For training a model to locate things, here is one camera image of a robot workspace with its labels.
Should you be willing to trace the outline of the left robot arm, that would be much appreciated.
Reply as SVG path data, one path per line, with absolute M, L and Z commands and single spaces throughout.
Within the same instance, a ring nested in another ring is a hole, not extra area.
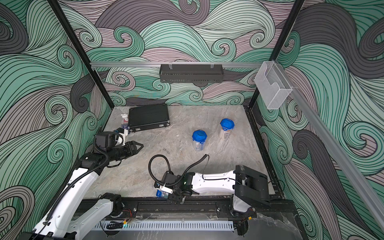
M 81 240 L 101 220 L 106 217 L 118 218 L 124 213 L 122 197 L 105 193 L 97 202 L 77 219 L 74 214 L 80 206 L 86 192 L 101 175 L 111 161 L 121 161 L 137 155 L 143 144 L 126 142 L 103 152 L 95 148 L 92 153 L 84 154 L 72 176 L 48 213 L 31 232 L 23 232 L 20 240 Z

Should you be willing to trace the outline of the toiletry jar blue lid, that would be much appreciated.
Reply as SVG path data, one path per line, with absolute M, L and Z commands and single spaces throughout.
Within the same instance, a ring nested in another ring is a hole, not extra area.
M 168 196 L 169 196 L 169 193 L 157 189 L 157 192 L 156 192 L 156 197 L 157 197 L 157 198 L 167 199 Z

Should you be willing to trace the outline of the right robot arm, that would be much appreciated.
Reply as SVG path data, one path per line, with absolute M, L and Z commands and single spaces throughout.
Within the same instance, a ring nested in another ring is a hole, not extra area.
M 165 173 L 165 185 L 154 187 L 167 198 L 181 203 L 184 198 L 204 193 L 221 193 L 231 196 L 231 210 L 246 213 L 249 209 L 270 206 L 268 177 L 244 165 L 220 174 L 186 173 L 183 177 Z

